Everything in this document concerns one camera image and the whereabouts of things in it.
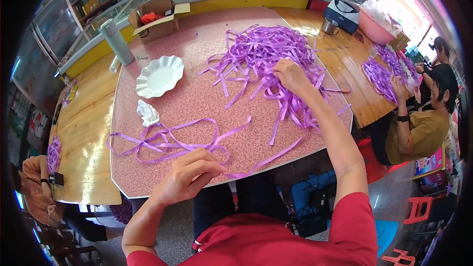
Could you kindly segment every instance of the black cap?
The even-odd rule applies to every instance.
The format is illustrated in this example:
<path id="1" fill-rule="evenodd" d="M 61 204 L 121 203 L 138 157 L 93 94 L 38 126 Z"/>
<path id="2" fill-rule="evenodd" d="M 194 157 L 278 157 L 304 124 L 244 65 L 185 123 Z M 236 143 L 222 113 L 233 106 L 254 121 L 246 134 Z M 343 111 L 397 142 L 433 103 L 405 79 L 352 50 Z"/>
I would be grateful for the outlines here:
<path id="1" fill-rule="evenodd" d="M 439 88 L 439 99 L 443 98 L 446 90 L 450 92 L 450 98 L 445 103 L 448 112 L 453 113 L 455 107 L 455 99 L 458 95 L 458 83 L 456 82 L 455 73 L 449 64 L 439 64 L 434 66 L 429 72 L 429 76 L 437 83 Z"/>
<path id="2" fill-rule="evenodd" d="M 448 45 L 448 42 L 446 42 L 445 39 L 441 38 L 440 36 L 434 39 L 434 45 L 430 46 L 432 50 L 438 49 L 441 50 L 442 47 L 445 50 L 445 55 L 446 57 L 450 57 L 450 46 Z"/>

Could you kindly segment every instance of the black phone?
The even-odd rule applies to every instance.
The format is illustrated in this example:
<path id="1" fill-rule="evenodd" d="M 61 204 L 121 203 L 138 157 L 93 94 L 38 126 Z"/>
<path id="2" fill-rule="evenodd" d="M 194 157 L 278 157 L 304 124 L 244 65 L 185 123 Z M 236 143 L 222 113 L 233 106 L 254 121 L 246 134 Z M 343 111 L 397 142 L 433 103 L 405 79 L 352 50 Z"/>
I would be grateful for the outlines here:
<path id="1" fill-rule="evenodd" d="M 55 126 L 58 121 L 59 112 L 61 111 L 62 103 L 59 103 L 56 106 L 56 111 L 54 112 L 54 117 L 52 118 L 52 125 Z"/>
<path id="2" fill-rule="evenodd" d="M 49 182 L 54 185 L 64 186 L 64 175 L 58 172 L 49 176 Z"/>
<path id="3" fill-rule="evenodd" d="M 363 35 L 359 33 L 358 31 L 355 32 L 355 38 L 358 39 L 361 43 L 365 43 L 365 40 L 363 39 Z"/>

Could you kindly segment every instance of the black wristband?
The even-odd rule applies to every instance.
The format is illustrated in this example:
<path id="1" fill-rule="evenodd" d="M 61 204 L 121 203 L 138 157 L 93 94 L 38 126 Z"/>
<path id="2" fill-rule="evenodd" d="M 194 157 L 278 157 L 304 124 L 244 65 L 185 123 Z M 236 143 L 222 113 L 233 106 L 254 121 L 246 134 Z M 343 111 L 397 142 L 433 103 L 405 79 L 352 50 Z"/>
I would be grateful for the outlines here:
<path id="1" fill-rule="evenodd" d="M 402 121 L 402 122 L 411 121 L 411 117 L 409 116 L 409 114 L 405 116 L 398 116 L 397 121 Z"/>

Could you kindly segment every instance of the brown shirt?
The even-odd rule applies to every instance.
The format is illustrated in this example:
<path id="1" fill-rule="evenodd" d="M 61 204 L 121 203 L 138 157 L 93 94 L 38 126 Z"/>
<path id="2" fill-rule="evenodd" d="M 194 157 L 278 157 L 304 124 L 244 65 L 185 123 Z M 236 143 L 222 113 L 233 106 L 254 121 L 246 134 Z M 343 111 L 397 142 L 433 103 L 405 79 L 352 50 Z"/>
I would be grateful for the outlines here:
<path id="1" fill-rule="evenodd" d="M 449 127 L 449 116 L 439 110 L 411 113 L 410 153 L 402 154 L 397 144 L 397 116 L 393 115 L 386 137 L 386 153 L 389 162 L 401 164 L 431 156 L 442 146 Z"/>
<path id="2" fill-rule="evenodd" d="M 25 194 L 25 202 L 29 213 L 44 225 L 50 225 L 48 215 L 48 205 L 56 204 L 56 212 L 62 219 L 65 204 L 59 202 L 51 202 L 43 194 L 41 187 L 41 166 L 46 168 L 46 156 L 39 155 L 26 159 L 23 162 L 23 174 L 26 177 L 27 185 L 30 193 Z"/>

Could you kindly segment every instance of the hand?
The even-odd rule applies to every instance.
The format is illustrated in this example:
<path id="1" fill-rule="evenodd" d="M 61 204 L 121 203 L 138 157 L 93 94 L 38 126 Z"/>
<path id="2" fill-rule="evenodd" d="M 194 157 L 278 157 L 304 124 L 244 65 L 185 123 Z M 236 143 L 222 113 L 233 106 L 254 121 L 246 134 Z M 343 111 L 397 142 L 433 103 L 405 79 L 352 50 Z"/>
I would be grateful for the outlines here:
<path id="1" fill-rule="evenodd" d="M 56 212 L 56 205 L 48 205 L 48 215 L 51 219 L 59 222 L 61 218 L 59 217 L 58 213 Z"/>
<path id="2" fill-rule="evenodd" d="M 282 85 L 301 98 L 307 89 L 314 87 L 304 70 L 291 60 L 279 60 L 273 70 L 273 74 L 281 80 Z"/>
<path id="3" fill-rule="evenodd" d="M 154 187 L 151 197 L 163 206 L 194 198 L 210 180 L 226 171 L 212 153 L 197 148 L 173 162 L 168 174 Z"/>
<path id="4" fill-rule="evenodd" d="M 419 104 L 421 103 L 421 92 L 418 86 L 414 87 L 414 98 L 417 101 L 417 103 Z"/>
<path id="5" fill-rule="evenodd" d="M 398 102 L 406 100 L 401 79 L 402 77 L 400 76 L 394 76 L 394 74 L 391 75 L 391 85 L 393 86 L 394 95 L 396 95 Z"/>
<path id="6" fill-rule="evenodd" d="M 422 74 L 422 72 L 424 72 L 424 65 L 423 64 L 417 65 L 415 67 L 415 70 L 417 71 L 417 73 Z"/>

